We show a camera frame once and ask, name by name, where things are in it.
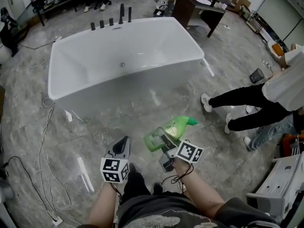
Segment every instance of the floor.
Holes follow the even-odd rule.
[[[117,22],[121,1],[125,6],[133,7],[133,19],[151,17],[155,9],[153,0],[113,0],[113,4],[104,12],[91,9],[86,14],[82,12],[83,7],[79,7],[77,13],[69,9],[46,21],[45,27],[40,24],[33,27],[22,43],[38,47],[58,36],[67,37],[89,29],[92,21],[98,24],[100,19],[107,21],[114,17]],[[201,108],[200,95],[204,92],[219,95],[249,86],[249,75],[257,67],[270,76],[262,63],[264,60],[273,67],[277,65],[260,37],[236,14],[227,12],[221,23],[211,38],[207,38],[207,26],[188,30],[205,52],[207,64],[201,74],[189,79],[187,84],[156,95],[157,103],[155,98],[147,97],[133,105],[120,105],[101,112],[84,122],[78,119],[69,122],[65,112],[55,105],[43,147],[46,161],[54,176],[66,188],[71,205],[65,191],[50,173],[43,153],[40,161],[50,179],[53,201],[59,207],[68,206],[59,209],[58,215],[64,220],[60,227],[77,226],[73,220],[86,222],[102,184],[101,157],[113,142],[125,135],[131,138],[130,160],[140,168],[149,188],[154,182],[171,175],[163,173],[158,163],[161,151],[149,152],[144,145],[143,135],[178,115],[192,116],[199,121],[198,125],[188,127],[185,138],[205,148],[203,160],[196,165],[196,170],[224,199],[240,197],[246,200],[246,193],[259,184],[270,166],[274,146],[247,152],[242,139],[247,134],[254,134],[254,130],[230,135],[223,132],[225,115],[228,112],[233,117],[245,115],[245,107],[221,107],[208,114]],[[49,112],[42,101],[48,94],[48,61],[45,61],[50,57],[51,45],[36,50],[20,49],[1,70],[0,84],[6,88],[2,117],[3,148],[6,160],[13,155],[22,159],[37,186],[35,174],[40,179],[40,173],[36,173],[38,152]],[[88,192],[84,186],[78,157],[84,161],[94,192]],[[12,160],[7,171],[16,195],[7,205],[17,224],[21,228],[52,227],[51,218],[43,204],[37,202],[38,196],[20,163]],[[50,184],[45,175],[42,176],[46,194],[50,198]],[[169,181],[165,183],[165,188],[177,190]]]

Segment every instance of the light blue jeans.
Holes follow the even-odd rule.
[[[292,114],[288,115],[283,120],[277,123],[260,127],[257,131],[256,137],[251,140],[248,149],[250,151],[256,150],[258,147],[260,147],[267,141],[270,141],[275,137],[280,137],[284,133],[298,135],[294,127],[294,117]]]

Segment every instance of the white bathtub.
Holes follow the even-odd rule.
[[[48,95],[83,118],[185,83],[203,57],[174,18],[105,25],[53,44]]]

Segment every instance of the orange cushion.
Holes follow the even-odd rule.
[[[272,48],[275,50],[275,53],[280,57],[284,55],[284,51],[281,48],[279,43],[272,45]]]

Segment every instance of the spray bottle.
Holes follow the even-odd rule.
[[[196,125],[198,122],[188,116],[177,116],[173,118],[171,121],[167,122],[161,128],[173,139],[173,140],[179,140],[182,135],[184,134],[187,125]],[[153,130],[149,134],[145,135],[143,138],[144,142],[146,143],[148,149],[151,152],[154,152],[156,150],[161,149],[164,144],[159,138],[157,134],[157,130]]]

